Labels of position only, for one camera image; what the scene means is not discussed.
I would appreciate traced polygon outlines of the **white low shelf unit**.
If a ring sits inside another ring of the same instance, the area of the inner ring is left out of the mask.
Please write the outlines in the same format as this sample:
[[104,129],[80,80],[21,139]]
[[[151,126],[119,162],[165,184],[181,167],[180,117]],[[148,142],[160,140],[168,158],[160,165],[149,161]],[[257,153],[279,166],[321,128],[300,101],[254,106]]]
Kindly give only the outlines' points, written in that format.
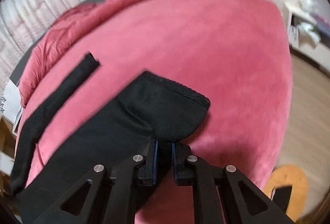
[[314,0],[283,4],[283,20],[292,49],[329,72],[329,21],[318,14]]

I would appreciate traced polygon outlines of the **white patterned curtain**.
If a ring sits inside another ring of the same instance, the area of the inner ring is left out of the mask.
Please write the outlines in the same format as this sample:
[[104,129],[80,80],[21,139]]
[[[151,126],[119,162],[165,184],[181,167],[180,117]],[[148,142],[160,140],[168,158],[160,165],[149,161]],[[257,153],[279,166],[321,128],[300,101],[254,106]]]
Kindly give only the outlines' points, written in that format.
[[79,0],[1,1],[1,89],[40,35]]

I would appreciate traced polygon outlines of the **red rumpled duvet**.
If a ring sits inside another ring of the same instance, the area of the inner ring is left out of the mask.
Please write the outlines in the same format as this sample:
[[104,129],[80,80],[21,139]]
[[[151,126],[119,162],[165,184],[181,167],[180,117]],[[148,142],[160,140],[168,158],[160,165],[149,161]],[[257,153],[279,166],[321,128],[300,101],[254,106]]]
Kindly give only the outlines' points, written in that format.
[[18,85],[21,106],[26,107],[38,84],[75,42],[116,13],[142,1],[146,0],[88,2],[63,13],[31,51]]

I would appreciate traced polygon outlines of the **black embroidered pants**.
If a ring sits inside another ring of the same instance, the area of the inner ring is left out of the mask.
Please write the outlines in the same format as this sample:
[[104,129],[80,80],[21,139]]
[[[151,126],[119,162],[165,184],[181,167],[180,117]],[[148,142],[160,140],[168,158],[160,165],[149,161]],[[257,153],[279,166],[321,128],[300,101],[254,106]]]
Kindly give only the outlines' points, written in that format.
[[144,143],[164,145],[185,139],[206,117],[207,97],[145,71],[70,134],[28,182],[34,152],[46,128],[98,66],[93,55],[87,54],[22,126],[11,190],[24,223],[34,223],[94,166],[118,165]]

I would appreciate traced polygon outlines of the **pink bed sheet mattress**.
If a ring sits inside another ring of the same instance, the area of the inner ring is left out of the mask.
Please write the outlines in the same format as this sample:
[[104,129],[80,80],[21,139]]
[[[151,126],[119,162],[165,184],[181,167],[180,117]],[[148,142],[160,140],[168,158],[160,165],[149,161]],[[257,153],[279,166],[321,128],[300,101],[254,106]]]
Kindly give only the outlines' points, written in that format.
[[[99,66],[46,128],[28,182],[70,134],[148,71],[210,101],[199,128],[176,142],[211,165],[234,165],[259,188],[266,185],[292,94],[288,40],[274,3],[146,0],[121,10],[75,42],[45,75],[24,108],[18,139],[25,121],[87,54]],[[171,179],[172,144],[158,143],[157,186],[137,208],[137,223],[193,223],[192,190]]]

